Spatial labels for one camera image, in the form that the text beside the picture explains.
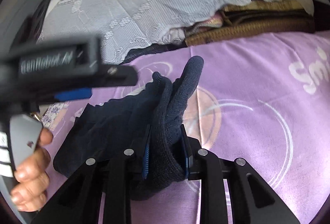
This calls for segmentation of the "person left hand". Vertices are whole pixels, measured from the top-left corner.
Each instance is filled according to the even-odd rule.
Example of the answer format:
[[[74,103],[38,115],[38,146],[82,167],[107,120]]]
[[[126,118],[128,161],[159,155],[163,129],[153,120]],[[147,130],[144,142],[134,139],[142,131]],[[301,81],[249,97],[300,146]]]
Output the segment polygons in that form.
[[[52,140],[53,134],[47,128],[43,128],[36,150],[14,172],[18,185],[11,190],[11,199],[21,212],[38,211],[47,202],[46,190],[50,179],[46,168],[51,157],[44,146],[51,144]]]

